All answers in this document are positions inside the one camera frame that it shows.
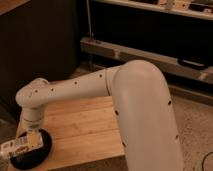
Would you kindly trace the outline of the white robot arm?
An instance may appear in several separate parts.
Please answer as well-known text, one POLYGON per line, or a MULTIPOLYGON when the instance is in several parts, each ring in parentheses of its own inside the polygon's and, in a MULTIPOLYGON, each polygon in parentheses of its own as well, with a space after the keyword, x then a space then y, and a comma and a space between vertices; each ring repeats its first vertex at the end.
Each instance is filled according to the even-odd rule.
POLYGON ((184 170, 168 84, 150 62, 132 60, 54 84, 37 78, 17 92, 16 103, 30 132, 42 127, 46 104, 100 96, 112 98, 128 171, 184 170))

